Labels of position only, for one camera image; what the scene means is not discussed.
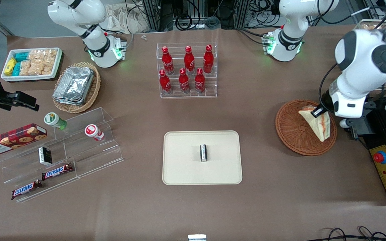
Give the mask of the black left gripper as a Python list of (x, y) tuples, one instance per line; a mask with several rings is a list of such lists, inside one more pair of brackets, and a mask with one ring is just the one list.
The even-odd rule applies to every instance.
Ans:
[(334, 114), (334, 105), (329, 94), (329, 90), (323, 92), (320, 89), (320, 105), (311, 112), (314, 118), (318, 118), (320, 115), (325, 114), (326, 112)]

